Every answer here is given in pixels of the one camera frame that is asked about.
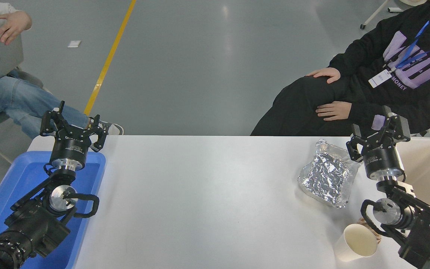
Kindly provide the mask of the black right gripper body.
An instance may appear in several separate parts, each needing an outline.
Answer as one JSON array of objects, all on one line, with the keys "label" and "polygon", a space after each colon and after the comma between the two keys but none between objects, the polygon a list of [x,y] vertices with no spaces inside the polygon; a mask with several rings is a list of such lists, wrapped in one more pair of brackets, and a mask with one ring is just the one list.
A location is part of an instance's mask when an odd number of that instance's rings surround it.
[{"label": "black right gripper body", "polygon": [[368,178],[402,177],[404,165],[396,145],[365,145],[362,149],[363,164]]}]

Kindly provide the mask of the person's hand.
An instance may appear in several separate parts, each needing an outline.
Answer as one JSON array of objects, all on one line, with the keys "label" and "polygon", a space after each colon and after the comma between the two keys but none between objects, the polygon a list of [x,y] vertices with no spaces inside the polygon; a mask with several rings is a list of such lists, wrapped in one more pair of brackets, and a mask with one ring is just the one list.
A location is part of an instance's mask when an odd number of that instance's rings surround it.
[{"label": "person's hand", "polygon": [[0,27],[0,42],[5,45],[11,44],[22,32],[32,26],[31,16],[24,11],[0,14],[0,20],[6,21]]},{"label": "person's hand", "polygon": [[325,68],[316,69],[312,72],[309,72],[306,76],[311,76],[314,78],[327,77],[326,83],[331,84],[333,82],[338,81],[341,78],[341,73],[336,68],[325,67]]},{"label": "person's hand", "polygon": [[324,121],[346,120],[349,118],[352,103],[334,101],[328,104],[317,106],[315,113]]}]

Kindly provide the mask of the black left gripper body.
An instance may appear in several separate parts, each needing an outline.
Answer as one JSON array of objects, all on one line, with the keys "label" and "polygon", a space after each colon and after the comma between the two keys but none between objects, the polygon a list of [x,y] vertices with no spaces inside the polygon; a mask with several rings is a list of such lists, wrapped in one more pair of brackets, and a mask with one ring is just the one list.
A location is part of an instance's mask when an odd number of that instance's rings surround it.
[{"label": "black left gripper body", "polygon": [[59,130],[55,133],[55,143],[53,146],[50,162],[56,160],[75,160],[85,163],[91,140],[88,136],[76,131]]}]

